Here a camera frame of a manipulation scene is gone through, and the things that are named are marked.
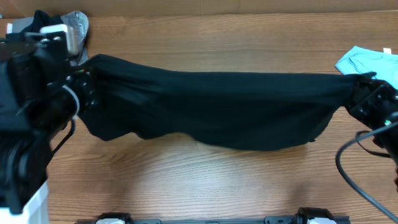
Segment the black t-shirt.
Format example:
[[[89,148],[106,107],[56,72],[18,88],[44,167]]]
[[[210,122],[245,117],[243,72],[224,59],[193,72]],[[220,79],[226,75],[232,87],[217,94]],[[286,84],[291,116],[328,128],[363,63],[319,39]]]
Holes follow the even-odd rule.
[[[99,103],[80,115],[110,141],[128,133],[154,139],[184,133],[213,145],[274,151],[314,141],[348,104],[359,75],[178,72],[99,54]]]

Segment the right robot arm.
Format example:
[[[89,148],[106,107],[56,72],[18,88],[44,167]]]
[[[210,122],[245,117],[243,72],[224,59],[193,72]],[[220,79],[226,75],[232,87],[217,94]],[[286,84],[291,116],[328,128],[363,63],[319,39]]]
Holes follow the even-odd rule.
[[[384,80],[361,77],[354,84],[348,113],[372,130],[397,123],[397,90]],[[397,124],[374,135],[374,143],[386,149],[397,166]]]

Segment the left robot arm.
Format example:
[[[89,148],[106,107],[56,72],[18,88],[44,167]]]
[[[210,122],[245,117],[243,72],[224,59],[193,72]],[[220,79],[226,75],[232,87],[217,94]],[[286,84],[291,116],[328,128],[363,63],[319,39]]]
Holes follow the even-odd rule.
[[[48,223],[47,166],[63,129],[98,104],[93,71],[73,66],[73,29],[1,42],[1,222]]]

